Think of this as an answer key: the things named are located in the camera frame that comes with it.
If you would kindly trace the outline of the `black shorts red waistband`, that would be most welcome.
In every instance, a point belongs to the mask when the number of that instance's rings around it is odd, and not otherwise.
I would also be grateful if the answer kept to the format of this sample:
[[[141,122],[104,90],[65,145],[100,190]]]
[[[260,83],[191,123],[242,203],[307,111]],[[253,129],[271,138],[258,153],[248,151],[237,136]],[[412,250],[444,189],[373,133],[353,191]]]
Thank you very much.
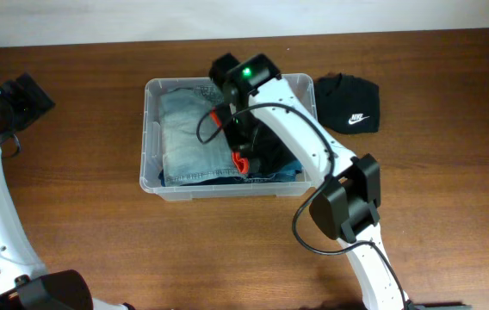
[[[252,112],[232,117],[229,107],[218,106],[209,115],[221,127],[231,159],[241,174],[266,176],[288,170],[289,165],[298,165],[291,171],[300,170],[295,155]]]

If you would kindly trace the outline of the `dark blue teal cloth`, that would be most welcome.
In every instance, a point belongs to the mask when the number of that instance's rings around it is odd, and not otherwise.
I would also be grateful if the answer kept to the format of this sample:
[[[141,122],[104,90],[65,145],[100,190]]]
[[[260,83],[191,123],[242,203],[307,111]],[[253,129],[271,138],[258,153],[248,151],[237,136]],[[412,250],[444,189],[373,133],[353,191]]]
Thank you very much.
[[[158,180],[161,182],[161,186],[166,187],[164,180],[164,170],[161,170],[158,174]],[[245,178],[242,177],[217,177],[208,179],[201,182],[184,183],[182,185],[170,185],[170,186],[201,186],[201,185],[230,185],[245,183]]]

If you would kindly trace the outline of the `light blue jeans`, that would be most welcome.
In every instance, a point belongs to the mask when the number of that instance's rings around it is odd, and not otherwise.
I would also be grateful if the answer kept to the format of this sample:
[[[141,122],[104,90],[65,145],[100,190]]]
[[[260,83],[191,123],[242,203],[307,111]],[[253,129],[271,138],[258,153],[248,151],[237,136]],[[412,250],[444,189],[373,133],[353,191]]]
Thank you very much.
[[[231,159],[226,138],[219,133],[203,145],[218,126],[210,110],[223,103],[220,91],[211,84],[178,87],[161,95],[159,120],[163,129],[164,180],[170,185],[201,182],[217,177],[243,177]]]

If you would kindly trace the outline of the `dark blue jeans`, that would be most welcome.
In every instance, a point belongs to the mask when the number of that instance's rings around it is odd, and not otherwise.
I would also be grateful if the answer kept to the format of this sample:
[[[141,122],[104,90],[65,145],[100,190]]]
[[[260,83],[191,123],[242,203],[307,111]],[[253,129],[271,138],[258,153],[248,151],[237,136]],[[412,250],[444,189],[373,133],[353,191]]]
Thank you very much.
[[[249,174],[244,183],[291,183],[302,172],[302,165],[294,160],[284,165],[280,170],[268,174]]]

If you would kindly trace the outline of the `clear plastic storage container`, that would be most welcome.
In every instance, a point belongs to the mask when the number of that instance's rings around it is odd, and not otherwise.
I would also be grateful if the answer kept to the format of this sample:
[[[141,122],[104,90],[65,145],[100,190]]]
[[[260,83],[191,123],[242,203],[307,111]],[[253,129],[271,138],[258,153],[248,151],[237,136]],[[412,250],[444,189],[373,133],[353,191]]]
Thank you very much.
[[[178,87],[210,84],[208,77],[154,78],[145,85],[144,120],[139,174],[140,187],[149,194],[158,195],[168,202],[190,201],[198,198],[231,196],[300,196],[313,186],[306,172],[287,183],[241,183],[220,185],[163,186],[158,178],[163,170],[163,129],[159,120],[161,95]]]

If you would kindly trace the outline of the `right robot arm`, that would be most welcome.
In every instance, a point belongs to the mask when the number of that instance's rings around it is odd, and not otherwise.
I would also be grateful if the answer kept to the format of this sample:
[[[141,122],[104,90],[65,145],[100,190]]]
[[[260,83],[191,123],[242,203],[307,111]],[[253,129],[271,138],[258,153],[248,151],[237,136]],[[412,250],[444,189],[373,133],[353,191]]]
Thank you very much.
[[[240,62],[227,53],[212,63],[209,77],[224,97],[212,117],[242,172],[274,172],[295,158],[312,179],[315,190],[294,214],[292,231],[309,211],[318,229],[340,244],[334,255],[349,259],[367,309],[412,308],[382,242],[378,162],[332,138],[267,56]]]

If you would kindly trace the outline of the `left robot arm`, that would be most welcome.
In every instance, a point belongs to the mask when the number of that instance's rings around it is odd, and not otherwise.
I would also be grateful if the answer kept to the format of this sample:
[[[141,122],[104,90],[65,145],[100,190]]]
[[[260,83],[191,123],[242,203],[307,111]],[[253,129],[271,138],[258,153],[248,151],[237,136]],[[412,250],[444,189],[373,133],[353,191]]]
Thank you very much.
[[[54,107],[27,73],[0,87],[0,309],[110,309],[75,270],[51,273],[31,246],[3,174],[1,145]]]

